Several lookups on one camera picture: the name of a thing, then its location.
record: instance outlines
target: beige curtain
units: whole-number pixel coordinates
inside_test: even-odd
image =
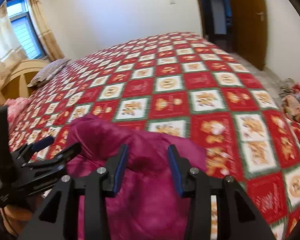
[[[11,26],[7,3],[4,2],[0,6],[0,89],[13,68],[26,58],[26,52]]]
[[[25,0],[28,5],[29,14],[34,25],[34,29],[41,41],[44,50],[48,54],[50,61],[64,58],[65,55],[62,53],[58,46],[56,39],[49,29],[47,21],[43,15],[41,2],[39,0]]]

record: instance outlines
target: blue gripper pad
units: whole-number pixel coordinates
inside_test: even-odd
[[[121,158],[118,164],[118,167],[114,174],[114,185],[113,185],[113,192],[117,194],[120,191],[124,171],[127,166],[128,161],[128,146],[125,144],[122,150]]]
[[[52,136],[48,136],[34,143],[31,147],[31,150],[33,150],[34,152],[40,152],[41,150],[43,150],[44,148],[48,147],[53,143],[54,143],[54,138]]]
[[[169,166],[170,166],[170,170],[172,173],[174,187],[175,187],[177,193],[180,195],[180,197],[183,197],[185,191],[182,187],[182,178],[181,178],[179,166],[178,166],[176,158],[173,154],[171,145],[168,147],[168,161],[169,161]]]

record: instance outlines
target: bedspread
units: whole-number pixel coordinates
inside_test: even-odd
[[[11,149],[50,134],[55,143],[34,159],[52,158],[64,148],[71,121],[92,113],[205,147],[207,174],[232,174],[278,240],[300,219],[300,125],[285,119],[248,69],[196,34],[98,51],[65,67],[30,99]]]

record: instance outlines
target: magenta fabric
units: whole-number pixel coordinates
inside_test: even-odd
[[[167,134],[134,131],[93,114],[71,123],[67,146],[80,142],[82,152],[68,163],[73,177],[90,174],[117,151],[129,147],[122,188],[106,198],[112,240],[173,239],[184,237],[190,199],[181,199],[173,187],[167,149],[175,144],[180,155],[205,171],[205,149],[189,139]],[[84,197],[79,204],[78,239],[84,239]]]

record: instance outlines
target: metal screw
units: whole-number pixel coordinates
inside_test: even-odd
[[[231,175],[228,175],[228,176],[225,177],[225,180],[227,182],[233,182],[234,181],[234,177],[232,177]]]
[[[61,178],[61,180],[62,180],[63,182],[68,182],[70,179],[71,179],[71,177],[70,177],[69,175],[64,175],[64,176],[62,176],[62,178]]]
[[[107,169],[105,167],[99,167],[97,168],[97,173],[104,174],[106,173]]]
[[[190,171],[191,174],[198,174],[199,173],[199,169],[198,168],[194,168],[194,167],[190,168],[189,171]]]

